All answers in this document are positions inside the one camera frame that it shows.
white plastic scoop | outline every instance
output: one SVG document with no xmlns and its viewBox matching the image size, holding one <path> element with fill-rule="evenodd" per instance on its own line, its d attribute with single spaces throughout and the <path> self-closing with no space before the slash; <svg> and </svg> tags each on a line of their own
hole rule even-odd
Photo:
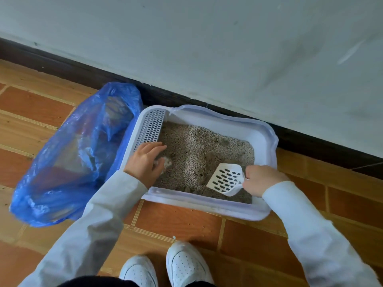
<svg viewBox="0 0 383 287">
<path fill-rule="evenodd" d="M 245 179 L 240 165 L 220 163 L 206 186 L 226 196 L 233 196 L 241 190 Z"/>
</svg>

hand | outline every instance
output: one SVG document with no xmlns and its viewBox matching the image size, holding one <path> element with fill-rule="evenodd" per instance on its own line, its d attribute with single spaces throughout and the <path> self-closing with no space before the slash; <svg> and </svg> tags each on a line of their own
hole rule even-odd
<svg viewBox="0 0 383 287">
<path fill-rule="evenodd" d="M 290 179 L 278 170 L 267 166 L 250 165 L 246 167 L 246 178 L 242 184 L 243 188 L 252 196 L 259 198 L 273 185 Z"/>
<path fill-rule="evenodd" d="M 159 159 L 155 167 L 154 160 L 166 147 L 162 142 L 146 142 L 139 145 L 127 161 L 124 172 L 140 180 L 147 189 L 151 188 L 165 167 L 163 158 Z"/>
</svg>

sleeve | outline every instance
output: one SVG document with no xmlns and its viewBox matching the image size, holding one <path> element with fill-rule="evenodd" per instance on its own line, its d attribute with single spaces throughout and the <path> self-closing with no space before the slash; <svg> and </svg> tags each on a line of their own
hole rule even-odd
<svg viewBox="0 0 383 287">
<path fill-rule="evenodd" d="M 282 219 L 310 286 L 380 286 L 371 267 L 293 182 L 275 184 L 262 198 Z"/>
<path fill-rule="evenodd" d="M 136 178 L 123 171 L 114 173 L 19 287 L 56 287 L 96 275 L 122 232 L 122 220 L 146 192 Z"/>
</svg>

person's left hand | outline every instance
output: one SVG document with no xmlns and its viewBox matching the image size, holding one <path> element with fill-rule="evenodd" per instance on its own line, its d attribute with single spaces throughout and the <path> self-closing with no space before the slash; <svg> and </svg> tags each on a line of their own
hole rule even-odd
<svg viewBox="0 0 383 287">
<path fill-rule="evenodd" d="M 140 180 L 147 189 L 151 188 L 165 167 L 163 158 L 158 160 L 155 167 L 154 160 L 166 147 L 162 142 L 146 142 L 139 145 L 127 161 L 124 172 Z"/>
</svg>

white litter box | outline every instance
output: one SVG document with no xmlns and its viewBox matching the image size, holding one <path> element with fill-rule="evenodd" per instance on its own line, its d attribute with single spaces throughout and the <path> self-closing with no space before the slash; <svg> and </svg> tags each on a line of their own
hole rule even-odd
<svg viewBox="0 0 383 287">
<path fill-rule="evenodd" d="M 185 105 L 178 108 L 151 106 L 143 110 L 134 127 L 120 169 L 124 168 L 127 159 L 140 144 L 157 141 L 162 123 L 166 121 L 201 126 L 224 136 L 248 141 L 254 148 L 254 164 L 276 168 L 275 149 L 278 137 L 270 125 L 259 120 L 218 114 L 204 107 Z M 261 220 L 270 213 L 270 207 L 265 201 L 256 197 L 253 197 L 252 204 L 245 204 L 151 187 L 142 198 L 245 220 Z"/>
</svg>

